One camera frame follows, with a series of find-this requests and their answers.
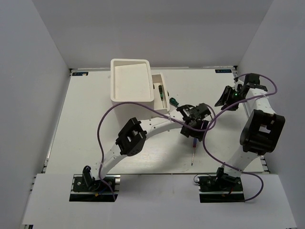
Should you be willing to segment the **blue red precision screwdriver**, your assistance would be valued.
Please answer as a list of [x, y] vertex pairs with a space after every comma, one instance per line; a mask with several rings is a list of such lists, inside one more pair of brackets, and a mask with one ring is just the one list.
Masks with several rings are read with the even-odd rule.
[[195, 154], [195, 152], [196, 152], [196, 145], [197, 145], [197, 139], [194, 138], [194, 139], [193, 139], [193, 152], [192, 152], [191, 165], [193, 165], [193, 162], [194, 162], [194, 154]]

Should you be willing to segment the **white drawer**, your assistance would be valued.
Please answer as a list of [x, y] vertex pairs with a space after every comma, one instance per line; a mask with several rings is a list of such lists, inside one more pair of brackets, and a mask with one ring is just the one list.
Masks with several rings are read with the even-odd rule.
[[153, 108], [159, 113], [167, 114], [170, 111], [169, 94], [162, 73], [152, 74], [154, 104]]

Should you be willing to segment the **green slim screwdriver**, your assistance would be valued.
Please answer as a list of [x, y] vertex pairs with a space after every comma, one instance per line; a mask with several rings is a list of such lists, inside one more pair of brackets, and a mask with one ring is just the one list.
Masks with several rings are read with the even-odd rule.
[[165, 108], [165, 106], [164, 106], [164, 97], [163, 97], [163, 86], [162, 86], [162, 85], [159, 85], [159, 86], [158, 86], [158, 90], [159, 90], [159, 94], [160, 94], [160, 99], [161, 99], [161, 102], [162, 102], [162, 106], [163, 106], [163, 108]]

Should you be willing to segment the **white drawer cabinet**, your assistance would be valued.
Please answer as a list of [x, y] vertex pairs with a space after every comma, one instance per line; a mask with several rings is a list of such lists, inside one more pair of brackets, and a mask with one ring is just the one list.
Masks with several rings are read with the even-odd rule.
[[[152, 108], [153, 82], [148, 60], [112, 59], [110, 97], [113, 105], [120, 102], [138, 102]], [[123, 104], [113, 111], [120, 127], [130, 118], [145, 120], [153, 116], [150, 110], [134, 104]]]

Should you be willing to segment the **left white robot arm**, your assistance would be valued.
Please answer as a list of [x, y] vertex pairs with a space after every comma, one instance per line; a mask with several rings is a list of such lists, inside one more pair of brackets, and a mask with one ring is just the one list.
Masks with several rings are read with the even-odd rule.
[[211, 110], [204, 103], [197, 106], [188, 104], [179, 106], [171, 111], [170, 114], [162, 114], [136, 102], [121, 102], [114, 105], [112, 109], [123, 104], [139, 105], [159, 116], [146, 120], [138, 120], [135, 117], [129, 119], [118, 133], [118, 137], [111, 149], [106, 153], [103, 150], [100, 139], [100, 128], [106, 116], [102, 117], [97, 130], [98, 144], [102, 151], [99, 168], [95, 172], [91, 172], [91, 167], [85, 166], [82, 171], [82, 180], [89, 190], [98, 189], [101, 180], [105, 178], [113, 167], [126, 157], [140, 153], [145, 141], [152, 136], [172, 129], [180, 129], [180, 134], [183, 136], [202, 141], [204, 133], [208, 130], [209, 122], [205, 118], [211, 115]]

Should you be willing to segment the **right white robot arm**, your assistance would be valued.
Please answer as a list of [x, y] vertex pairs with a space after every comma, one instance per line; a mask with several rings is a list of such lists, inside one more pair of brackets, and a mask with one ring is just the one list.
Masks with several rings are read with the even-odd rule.
[[276, 114], [269, 103], [270, 93], [260, 83], [261, 75], [248, 73], [243, 76], [243, 81], [235, 78], [233, 87], [226, 86], [215, 103], [222, 111], [235, 111], [243, 103], [248, 116], [238, 149], [217, 170], [215, 184], [220, 190], [227, 190], [232, 183], [237, 183], [253, 160], [274, 151], [285, 124], [285, 117]]

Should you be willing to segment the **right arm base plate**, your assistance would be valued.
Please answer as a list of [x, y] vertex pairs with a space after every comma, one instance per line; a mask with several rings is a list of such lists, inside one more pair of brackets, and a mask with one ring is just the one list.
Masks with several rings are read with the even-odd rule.
[[243, 203], [245, 202], [244, 190], [241, 179], [235, 184], [218, 181], [217, 176], [198, 174], [193, 178], [199, 188], [201, 203]]

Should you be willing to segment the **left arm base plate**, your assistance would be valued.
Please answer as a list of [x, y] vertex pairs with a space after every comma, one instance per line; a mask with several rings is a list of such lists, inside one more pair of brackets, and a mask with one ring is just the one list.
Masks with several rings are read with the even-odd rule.
[[81, 175], [75, 175], [72, 180], [70, 202], [110, 202], [116, 201], [119, 194], [120, 176], [106, 176], [105, 182], [95, 180], [92, 187], [87, 187]]

